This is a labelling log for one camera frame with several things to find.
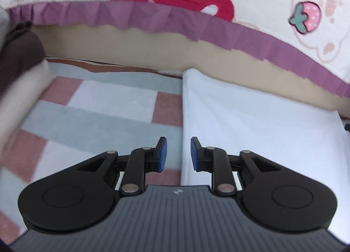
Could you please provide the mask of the checkered pink grey blanket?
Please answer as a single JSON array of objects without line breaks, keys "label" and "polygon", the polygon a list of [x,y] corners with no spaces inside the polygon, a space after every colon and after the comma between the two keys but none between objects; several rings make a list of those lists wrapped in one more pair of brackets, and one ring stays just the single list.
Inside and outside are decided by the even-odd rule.
[{"label": "checkered pink grey blanket", "polygon": [[13,133],[1,155],[1,239],[26,229],[18,211],[30,183],[101,152],[125,155],[168,141],[165,169],[148,184],[178,185],[182,165],[182,80],[142,71],[51,61],[54,79]]}]

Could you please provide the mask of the cream folded garment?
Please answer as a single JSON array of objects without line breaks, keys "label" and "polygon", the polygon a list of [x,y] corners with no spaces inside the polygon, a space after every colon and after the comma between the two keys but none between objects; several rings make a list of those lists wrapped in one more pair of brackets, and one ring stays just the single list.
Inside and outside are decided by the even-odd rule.
[{"label": "cream folded garment", "polygon": [[22,73],[1,96],[1,152],[37,99],[53,81],[49,63],[44,59]]}]

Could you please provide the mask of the grey folded garment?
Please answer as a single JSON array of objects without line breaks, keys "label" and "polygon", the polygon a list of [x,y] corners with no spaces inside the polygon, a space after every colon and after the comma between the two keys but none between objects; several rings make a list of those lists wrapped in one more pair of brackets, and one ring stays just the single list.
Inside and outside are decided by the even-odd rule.
[{"label": "grey folded garment", "polygon": [[0,51],[3,49],[7,42],[10,27],[11,21],[9,14],[5,9],[0,7]]}]

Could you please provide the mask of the white garment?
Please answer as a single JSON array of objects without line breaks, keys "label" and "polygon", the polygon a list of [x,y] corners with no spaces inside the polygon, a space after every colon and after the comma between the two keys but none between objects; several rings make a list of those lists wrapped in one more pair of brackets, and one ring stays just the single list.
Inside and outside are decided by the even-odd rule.
[{"label": "white garment", "polygon": [[349,133],[337,111],[207,77],[183,76],[183,185],[211,184],[191,160],[191,138],[237,155],[248,149],[327,185],[338,207],[330,231],[349,242]]}]

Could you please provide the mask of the white cartoon print quilt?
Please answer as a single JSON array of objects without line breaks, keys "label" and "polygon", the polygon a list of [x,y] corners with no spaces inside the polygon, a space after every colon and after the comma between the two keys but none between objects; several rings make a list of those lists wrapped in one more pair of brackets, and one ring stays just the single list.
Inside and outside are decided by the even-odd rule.
[{"label": "white cartoon print quilt", "polygon": [[1,0],[48,56],[219,80],[349,116],[349,0]]}]

